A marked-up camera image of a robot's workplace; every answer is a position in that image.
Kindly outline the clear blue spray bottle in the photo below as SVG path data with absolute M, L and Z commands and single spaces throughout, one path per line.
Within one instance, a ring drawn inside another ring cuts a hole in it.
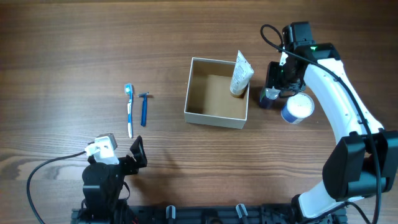
M 259 106 L 263 109 L 270 109 L 275 100 L 279 97 L 280 90 L 264 87 L 259 95 Z

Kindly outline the white cosmetic tube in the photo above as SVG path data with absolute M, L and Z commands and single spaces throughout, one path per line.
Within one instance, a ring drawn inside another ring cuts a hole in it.
M 230 84 L 230 92 L 234 97 L 240 97 L 254 75 L 251 64 L 245 59 L 241 51 L 238 51 L 233 76 Z

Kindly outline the blue jar white lid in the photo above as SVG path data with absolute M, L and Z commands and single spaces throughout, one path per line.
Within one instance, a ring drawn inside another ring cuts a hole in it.
M 298 124 L 309 117 L 315 109 L 312 98 L 305 93 L 290 97 L 281 110 L 282 118 L 291 124 Z

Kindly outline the blue disposable razor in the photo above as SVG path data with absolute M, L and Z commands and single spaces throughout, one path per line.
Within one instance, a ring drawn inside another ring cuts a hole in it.
M 141 93 L 138 95 L 139 98 L 143 99 L 142 102 L 142 112 L 141 112 L 141 126 L 146 126 L 147 121 L 147 98 L 149 96 L 149 92 Z

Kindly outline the blue white toothbrush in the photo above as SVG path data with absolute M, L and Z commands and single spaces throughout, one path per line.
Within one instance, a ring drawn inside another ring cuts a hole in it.
M 125 94 L 129 96 L 129 100 L 127 103 L 127 131 L 130 138 L 133 137 L 133 127 L 132 127 L 132 105 L 133 105 L 133 87 L 130 83 L 125 84 L 124 86 Z

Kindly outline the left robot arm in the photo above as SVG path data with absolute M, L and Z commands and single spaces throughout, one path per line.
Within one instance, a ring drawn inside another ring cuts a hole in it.
M 138 219 L 120 198 L 122 189 L 128 188 L 127 175 L 136 175 L 147 166 L 142 137 L 138 136 L 130 147 L 131 155 L 116 157 L 118 147 L 112 133 L 95 138 L 85 148 L 90 163 L 82 173 L 85 199 L 78 214 L 79 223 L 137 223 Z

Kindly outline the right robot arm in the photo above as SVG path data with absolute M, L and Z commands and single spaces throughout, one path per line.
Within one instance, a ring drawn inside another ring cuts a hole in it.
M 335 135 L 336 146 L 322 170 L 322 181 L 296 195 L 291 223 L 311 223 L 358 200 L 376 199 L 373 223 L 379 218 L 381 195 L 391 190 L 397 172 L 397 132 L 386 131 L 365 107 L 349 82 L 333 44 L 318 44 L 310 24 L 294 22 L 278 32 L 279 62 L 268 66 L 259 105 L 270 108 L 286 99 L 282 117 L 298 123 L 313 112 L 304 91 L 312 90 Z

